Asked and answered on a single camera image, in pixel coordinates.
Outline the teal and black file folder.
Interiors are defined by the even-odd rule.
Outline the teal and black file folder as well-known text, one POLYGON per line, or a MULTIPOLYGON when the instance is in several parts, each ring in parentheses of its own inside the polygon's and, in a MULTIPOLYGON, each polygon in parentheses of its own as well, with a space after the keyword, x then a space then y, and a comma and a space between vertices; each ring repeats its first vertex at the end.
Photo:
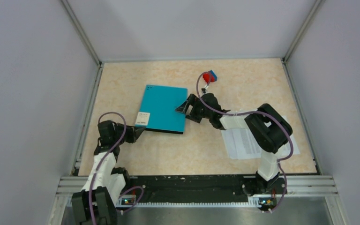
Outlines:
POLYGON ((183 134, 185 115, 177 112, 188 97, 186 88, 147 85, 135 120, 135 126, 148 131, 183 134))

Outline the white printed paper stack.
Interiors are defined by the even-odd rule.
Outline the white printed paper stack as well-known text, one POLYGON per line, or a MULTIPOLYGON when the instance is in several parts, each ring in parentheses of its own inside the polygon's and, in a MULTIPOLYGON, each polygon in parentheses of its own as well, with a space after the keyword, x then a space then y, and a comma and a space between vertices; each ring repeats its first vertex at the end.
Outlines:
POLYGON ((273 162, 299 154, 292 138, 293 128, 269 105, 262 105, 256 111, 222 116, 222 136, 228 157, 231 159, 254 159, 273 157, 273 162))

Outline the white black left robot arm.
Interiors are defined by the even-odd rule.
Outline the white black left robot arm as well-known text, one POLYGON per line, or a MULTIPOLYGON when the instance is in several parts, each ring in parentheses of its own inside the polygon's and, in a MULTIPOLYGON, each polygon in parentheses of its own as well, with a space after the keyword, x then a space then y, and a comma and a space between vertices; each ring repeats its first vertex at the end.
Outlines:
POLYGON ((111 120, 99 122, 93 167, 81 191, 72 195, 77 225, 115 225, 115 204, 121 194, 130 191, 132 182, 124 167, 116 167, 123 143, 135 143, 145 127, 127 126, 111 120))

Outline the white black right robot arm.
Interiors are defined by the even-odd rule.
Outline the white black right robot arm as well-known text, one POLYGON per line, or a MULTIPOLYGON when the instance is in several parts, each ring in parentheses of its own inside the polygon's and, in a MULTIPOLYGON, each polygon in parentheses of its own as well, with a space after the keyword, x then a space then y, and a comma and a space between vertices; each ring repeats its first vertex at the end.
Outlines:
POLYGON ((190 94, 175 111, 197 123, 208 119, 219 130, 248 129, 262 149, 252 182, 252 186, 262 193, 269 193, 275 187, 280 173, 279 162, 289 159, 294 153, 293 129, 270 104, 262 104, 255 111, 234 112, 223 109, 212 93, 200 97, 190 94))

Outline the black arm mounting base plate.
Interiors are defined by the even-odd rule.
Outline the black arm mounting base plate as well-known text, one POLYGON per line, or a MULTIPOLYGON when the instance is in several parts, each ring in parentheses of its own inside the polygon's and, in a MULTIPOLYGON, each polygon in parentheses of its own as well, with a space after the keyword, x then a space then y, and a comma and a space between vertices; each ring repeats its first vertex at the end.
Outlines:
POLYGON ((135 190, 140 203, 245 203, 252 197, 280 197, 285 180, 266 182, 254 175, 167 175, 133 176, 126 189, 135 190))

